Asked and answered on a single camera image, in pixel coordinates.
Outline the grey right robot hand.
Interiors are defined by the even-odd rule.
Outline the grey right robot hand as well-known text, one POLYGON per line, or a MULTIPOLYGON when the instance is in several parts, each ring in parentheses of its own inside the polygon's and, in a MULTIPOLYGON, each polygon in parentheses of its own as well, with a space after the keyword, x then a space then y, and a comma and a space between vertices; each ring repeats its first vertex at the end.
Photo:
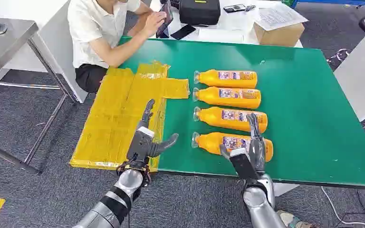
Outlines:
POLYGON ((240 178, 258 180, 259 175, 265 171, 266 145, 256 115, 247 114, 246 118, 250 125, 249 148, 237 148, 230 153, 223 144, 219 148, 221 155, 232 163, 240 178))

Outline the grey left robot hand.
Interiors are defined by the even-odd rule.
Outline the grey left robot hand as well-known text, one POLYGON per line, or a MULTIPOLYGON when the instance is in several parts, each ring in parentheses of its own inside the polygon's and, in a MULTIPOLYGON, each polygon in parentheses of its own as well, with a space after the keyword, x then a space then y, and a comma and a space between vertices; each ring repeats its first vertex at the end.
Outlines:
POLYGON ((155 133, 149 129, 149 122, 153 115, 152 108, 155 100, 150 99, 146 104, 142 118, 137 124, 132 141, 127 151, 128 168, 136 170, 146 169, 149 159, 159 156, 166 149, 172 147, 179 135, 172 134, 166 141, 155 142, 155 133))

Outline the person's right hand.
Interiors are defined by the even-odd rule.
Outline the person's right hand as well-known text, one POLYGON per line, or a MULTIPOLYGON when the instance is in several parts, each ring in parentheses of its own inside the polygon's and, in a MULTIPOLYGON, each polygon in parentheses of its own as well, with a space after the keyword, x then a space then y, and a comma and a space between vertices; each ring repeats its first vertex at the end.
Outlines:
POLYGON ((142 33, 146 38, 153 36, 158 28, 165 22, 167 14, 163 11, 152 12, 146 19, 142 33))

